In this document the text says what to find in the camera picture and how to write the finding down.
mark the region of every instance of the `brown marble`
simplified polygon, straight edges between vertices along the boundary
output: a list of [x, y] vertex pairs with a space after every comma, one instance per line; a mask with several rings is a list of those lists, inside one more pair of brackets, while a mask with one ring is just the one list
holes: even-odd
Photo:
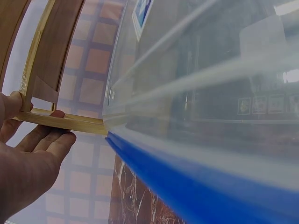
[[117, 156], [115, 159], [110, 224], [185, 224], [147, 188]]

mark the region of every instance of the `transparent plastic wrap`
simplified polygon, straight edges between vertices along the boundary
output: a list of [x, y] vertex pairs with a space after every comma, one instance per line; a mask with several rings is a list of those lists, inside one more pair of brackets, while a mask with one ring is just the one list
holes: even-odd
[[[299, 1], [149, 1], [140, 37], [138, 2], [107, 82], [110, 144], [187, 221], [299, 222]], [[177, 176], [137, 165], [128, 147]], [[189, 192], [162, 187], [161, 173]]]

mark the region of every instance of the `wooden strip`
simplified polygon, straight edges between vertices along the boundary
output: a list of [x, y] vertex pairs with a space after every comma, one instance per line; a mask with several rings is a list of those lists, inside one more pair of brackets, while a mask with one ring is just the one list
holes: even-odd
[[28, 58], [26, 61], [24, 73], [22, 76], [21, 86], [20, 86], [20, 93], [22, 94], [23, 97], [23, 107], [21, 108], [22, 111], [29, 112], [31, 108], [31, 98], [33, 94], [34, 84], [35, 84], [35, 76], [31, 75], [31, 71], [36, 58], [36, 53], [43, 34], [43, 30], [46, 26], [47, 20], [52, 11], [54, 3], [55, 0], [48, 1], [30, 46], [30, 50], [28, 53]]
[[49, 115], [41, 115], [31, 112], [19, 112], [15, 119], [78, 132], [101, 134], [105, 136], [108, 133], [104, 125], [100, 123], [100, 120], [98, 122], [88, 122], [80, 119], [55, 118]]
[[36, 76], [32, 96], [51, 103], [58, 101], [58, 92]]
[[10, 53], [31, 0], [0, 0], [0, 91]]
[[[38, 114], [42, 114], [42, 115], [50, 115], [51, 113], [53, 113], [53, 111], [48, 111], [48, 110], [44, 110], [44, 109], [37, 109], [37, 108], [33, 108], [32, 113], [38, 113]], [[98, 118], [89, 118], [89, 117], [84, 117], [84, 116], [79, 116], [79, 115], [74, 115], [74, 114], [65, 114], [65, 118], [68, 119], [75, 119], [75, 120], [83, 120], [86, 122], [91, 122], [91, 123], [97, 123], [97, 124], [104, 124], [102, 119], [98, 119]]]

